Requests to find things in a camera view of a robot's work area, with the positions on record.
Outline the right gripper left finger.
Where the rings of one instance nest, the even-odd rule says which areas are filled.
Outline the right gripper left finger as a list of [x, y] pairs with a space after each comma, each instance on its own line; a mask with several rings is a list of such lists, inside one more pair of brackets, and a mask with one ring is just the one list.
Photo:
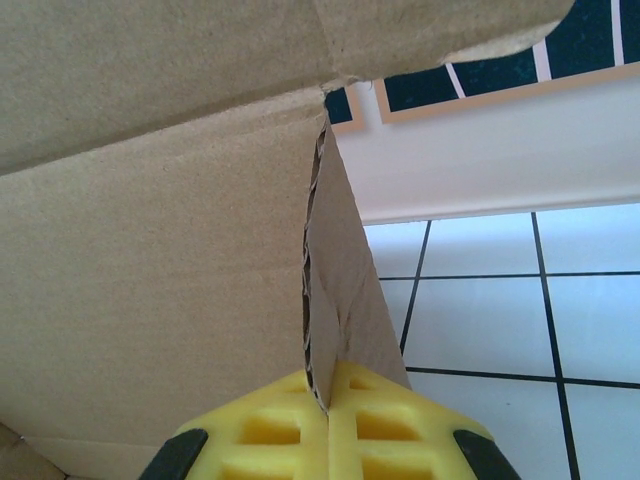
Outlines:
[[301, 370], [183, 424], [142, 480], [329, 480], [328, 417]]

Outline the brown cardboard box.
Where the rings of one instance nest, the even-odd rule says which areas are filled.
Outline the brown cardboard box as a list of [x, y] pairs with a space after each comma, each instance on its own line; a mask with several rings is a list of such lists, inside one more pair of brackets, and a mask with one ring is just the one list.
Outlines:
[[299, 372], [408, 382], [325, 107], [572, 0], [0, 0], [0, 480], [134, 480]]

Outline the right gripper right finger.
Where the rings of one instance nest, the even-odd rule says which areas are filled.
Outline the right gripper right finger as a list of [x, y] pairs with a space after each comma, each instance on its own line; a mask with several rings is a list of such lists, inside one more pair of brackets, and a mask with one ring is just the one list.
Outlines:
[[477, 421], [362, 366], [334, 368], [329, 480], [520, 480]]

